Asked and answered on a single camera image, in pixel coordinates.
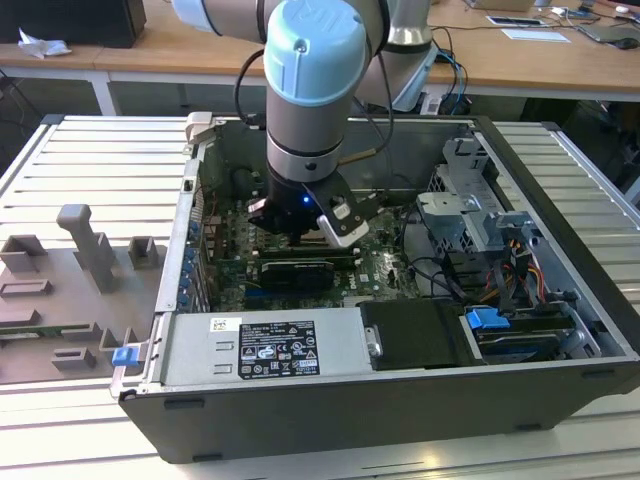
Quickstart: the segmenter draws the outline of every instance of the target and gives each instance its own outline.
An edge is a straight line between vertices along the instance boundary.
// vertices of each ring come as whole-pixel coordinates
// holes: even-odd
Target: paper
[[[512,28],[503,28],[502,31],[511,40],[571,43],[571,40],[558,32],[534,32],[531,30],[517,30]]]
[[[22,29],[20,29],[20,38],[18,46],[27,54],[40,60],[44,59],[45,55],[55,56],[71,53],[67,44],[62,40],[40,40],[27,35]]]

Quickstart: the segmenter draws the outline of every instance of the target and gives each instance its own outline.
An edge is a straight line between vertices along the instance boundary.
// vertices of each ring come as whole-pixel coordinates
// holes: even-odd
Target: barcode sticker
[[[214,317],[211,319],[211,332],[239,332],[242,317]]]

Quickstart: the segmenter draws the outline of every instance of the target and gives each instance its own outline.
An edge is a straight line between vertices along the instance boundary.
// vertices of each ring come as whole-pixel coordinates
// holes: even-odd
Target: desk leg
[[[107,72],[87,72],[87,81],[93,85],[102,115],[122,115],[118,101],[111,92],[111,81]]]
[[[624,194],[627,201],[634,207],[640,203],[640,177],[636,178],[636,181],[629,187],[629,190]]]

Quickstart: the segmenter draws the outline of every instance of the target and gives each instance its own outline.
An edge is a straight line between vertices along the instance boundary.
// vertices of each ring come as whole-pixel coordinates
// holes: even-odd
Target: wooden desk
[[[577,5],[578,0],[555,0]],[[240,66],[257,44],[217,37],[184,25],[163,0],[145,0],[147,25],[132,49],[72,47],[64,57],[38,60],[14,45],[0,45],[0,67],[8,75],[69,78],[92,82],[104,114],[117,114],[110,82],[163,82],[177,84],[232,84]],[[614,15],[598,5],[599,13]],[[432,26],[495,27],[487,13],[527,16],[518,12],[486,12],[469,9],[463,0],[442,0],[432,7]],[[529,16],[540,15],[533,9]],[[603,18],[599,24],[611,24]],[[469,72],[467,92],[541,98],[640,101],[640,50],[617,50],[600,45],[568,28],[556,30],[571,43],[532,42],[509,39],[500,29],[456,30],[451,34],[459,61]],[[443,31],[436,32],[446,48]],[[453,80],[448,65],[433,66],[426,91],[441,96]],[[247,85],[264,85],[258,61],[249,70]]]

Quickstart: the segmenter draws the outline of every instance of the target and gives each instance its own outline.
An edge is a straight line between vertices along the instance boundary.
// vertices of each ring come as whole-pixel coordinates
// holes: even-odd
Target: light blue robot joint cap
[[[285,0],[269,19],[265,75],[290,103],[328,105],[357,84],[366,45],[360,15],[343,0]]]

